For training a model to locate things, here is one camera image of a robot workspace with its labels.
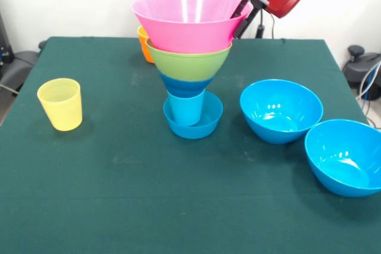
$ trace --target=green tablecloth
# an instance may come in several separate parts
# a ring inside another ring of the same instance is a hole
[[[67,133],[36,97],[56,77],[82,86]],[[236,41],[208,87],[220,124],[191,141],[169,130],[137,39],[50,39],[0,128],[0,253],[379,253],[380,195],[328,193],[302,139],[269,145],[247,126],[239,95],[267,78],[315,91],[324,120],[365,122],[321,40]]]

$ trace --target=pink bowl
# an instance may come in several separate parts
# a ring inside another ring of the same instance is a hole
[[[157,49],[182,54],[229,47],[237,25],[250,13],[230,19],[240,0],[135,0],[132,10]]]

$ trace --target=green bowl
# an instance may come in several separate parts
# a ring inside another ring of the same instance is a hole
[[[207,54],[178,54],[156,49],[147,39],[147,47],[157,68],[177,80],[201,81],[213,77],[221,68],[232,44],[224,50]]]

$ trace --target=blue bowl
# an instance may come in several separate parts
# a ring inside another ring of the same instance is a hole
[[[308,162],[322,185],[339,196],[381,190],[381,132],[351,120],[328,120],[305,137]]]
[[[185,139],[201,139],[209,136],[216,129],[222,116],[223,106],[216,95],[205,91],[201,119],[193,126],[181,126],[174,121],[168,98],[164,102],[163,111],[174,134]]]
[[[159,71],[159,75],[164,82],[165,88],[171,95],[178,98],[192,98],[202,93],[207,88],[214,77],[203,81],[176,80]]]
[[[264,141],[294,141],[323,116],[320,99],[306,87],[287,80],[262,80],[241,94],[242,112],[250,128]]]

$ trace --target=white wall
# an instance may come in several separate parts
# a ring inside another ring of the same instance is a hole
[[[0,10],[15,51],[36,49],[49,36],[136,36],[133,0],[0,0]],[[325,39],[339,65],[353,43],[381,50],[381,0],[302,0],[276,20],[275,36]],[[271,18],[265,17],[270,36]],[[254,23],[246,33],[252,36]]]

